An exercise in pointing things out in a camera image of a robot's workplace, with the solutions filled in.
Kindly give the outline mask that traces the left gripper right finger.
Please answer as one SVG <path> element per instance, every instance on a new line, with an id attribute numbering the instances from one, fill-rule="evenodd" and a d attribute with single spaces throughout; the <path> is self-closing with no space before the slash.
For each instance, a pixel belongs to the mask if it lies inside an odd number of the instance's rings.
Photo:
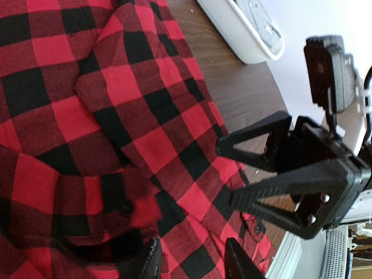
<path id="1" fill-rule="evenodd" d="M 235 238 L 226 240 L 225 278 L 266 279 Z"/>

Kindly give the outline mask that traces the grey button shirt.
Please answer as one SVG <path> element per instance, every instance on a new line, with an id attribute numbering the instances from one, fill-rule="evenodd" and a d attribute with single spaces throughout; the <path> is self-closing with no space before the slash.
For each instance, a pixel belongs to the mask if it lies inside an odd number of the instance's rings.
<path id="1" fill-rule="evenodd" d="M 282 49 L 282 36 L 274 25 L 266 8 L 259 0 L 237 0 L 236 4 L 258 33 L 270 52 L 278 55 Z"/>

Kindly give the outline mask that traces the aluminium front rail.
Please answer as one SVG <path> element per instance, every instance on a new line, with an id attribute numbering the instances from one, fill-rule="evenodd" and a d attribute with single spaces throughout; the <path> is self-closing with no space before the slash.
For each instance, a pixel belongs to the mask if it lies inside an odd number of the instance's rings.
<path id="1" fill-rule="evenodd" d="M 371 260 L 355 267 L 358 253 L 371 250 L 371 223 L 324 230 L 311 240 L 286 233 L 266 278 L 355 278 L 354 270 L 371 278 Z"/>

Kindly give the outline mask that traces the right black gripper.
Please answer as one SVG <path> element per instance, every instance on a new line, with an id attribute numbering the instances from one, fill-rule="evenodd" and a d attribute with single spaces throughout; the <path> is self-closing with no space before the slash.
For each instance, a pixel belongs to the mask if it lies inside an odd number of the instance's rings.
<path id="1" fill-rule="evenodd" d="M 338 227 L 359 195 L 371 189 L 371 154 L 363 148 L 354 155 L 308 117 L 299 117 L 289 131 L 291 122 L 286 111 L 275 112 L 220 137 L 216 153 L 278 174 L 233 191 L 232 209 L 312 239 Z"/>

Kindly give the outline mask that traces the white plastic tub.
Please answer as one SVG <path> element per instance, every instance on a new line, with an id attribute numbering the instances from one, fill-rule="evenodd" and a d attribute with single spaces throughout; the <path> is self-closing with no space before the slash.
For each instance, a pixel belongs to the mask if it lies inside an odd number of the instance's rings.
<path id="1" fill-rule="evenodd" d="M 272 54 L 236 1 L 199 0 L 198 4 L 237 58 L 244 64 L 254 65 L 268 60 L 277 61 L 282 57 L 285 49 L 283 37 L 280 53 Z"/>

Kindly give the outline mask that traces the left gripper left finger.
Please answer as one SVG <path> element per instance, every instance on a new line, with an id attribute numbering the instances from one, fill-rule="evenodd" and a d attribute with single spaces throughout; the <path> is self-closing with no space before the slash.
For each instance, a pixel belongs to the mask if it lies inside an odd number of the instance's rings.
<path id="1" fill-rule="evenodd" d="M 117 264 L 119 278 L 161 278 L 162 247 L 159 238 L 152 238 L 135 255 L 125 257 Z"/>

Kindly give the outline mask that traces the red black plaid shirt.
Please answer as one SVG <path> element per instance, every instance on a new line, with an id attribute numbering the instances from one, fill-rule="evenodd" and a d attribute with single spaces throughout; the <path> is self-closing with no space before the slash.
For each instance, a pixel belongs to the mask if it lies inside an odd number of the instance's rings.
<path id="1" fill-rule="evenodd" d="M 1 2 L 1 277 L 224 278 L 235 238 L 273 248 L 228 205 L 242 166 L 166 1 Z"/>

